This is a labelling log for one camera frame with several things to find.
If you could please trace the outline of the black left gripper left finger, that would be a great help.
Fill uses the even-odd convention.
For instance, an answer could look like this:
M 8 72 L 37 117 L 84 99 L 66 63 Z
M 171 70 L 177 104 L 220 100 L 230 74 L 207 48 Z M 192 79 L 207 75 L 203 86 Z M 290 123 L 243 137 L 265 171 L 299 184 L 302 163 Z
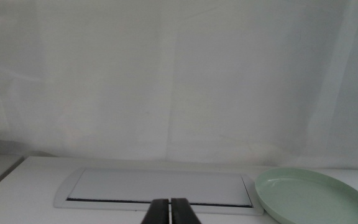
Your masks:
M 141 224 L 169 224 L 169 200 L 154 199 Z

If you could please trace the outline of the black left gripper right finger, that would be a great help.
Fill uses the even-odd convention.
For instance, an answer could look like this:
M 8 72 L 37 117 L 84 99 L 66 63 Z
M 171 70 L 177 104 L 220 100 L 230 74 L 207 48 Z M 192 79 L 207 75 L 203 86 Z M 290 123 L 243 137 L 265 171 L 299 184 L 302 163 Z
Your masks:
M 173 224 L 201 224 L 186 198 L 171 199 Z

